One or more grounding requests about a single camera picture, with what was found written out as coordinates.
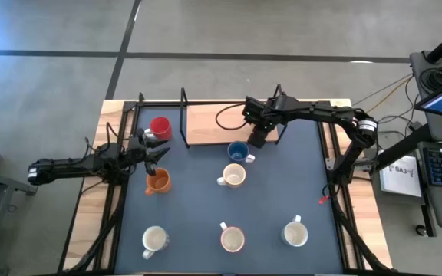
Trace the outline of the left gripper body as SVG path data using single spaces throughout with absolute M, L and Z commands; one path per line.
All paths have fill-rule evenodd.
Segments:
M 156 171 L 153 168 L 153 163 L 146 162 L 146 154 L 151 149 L 146 148 L 145 145 L 143 144 L 143 140 L 145 138 L 151 139 L 147 134 L 145 134 L 143 128 L 137 128 L 135 134 L 130 136 L 129 143 L 127 146 L 127 152 L 134 161 L 134 164 L 144 163 L 147 174 L 149 176 L 155 176 Z

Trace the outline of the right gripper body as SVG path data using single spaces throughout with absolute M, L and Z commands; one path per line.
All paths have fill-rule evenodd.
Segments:
M 279 110 L 253 97 L 248 97 L 248 123 L 253 125 L 248 143 L 258 149 L 263 148 L 266 137 L 278 124 L 287 126 Z

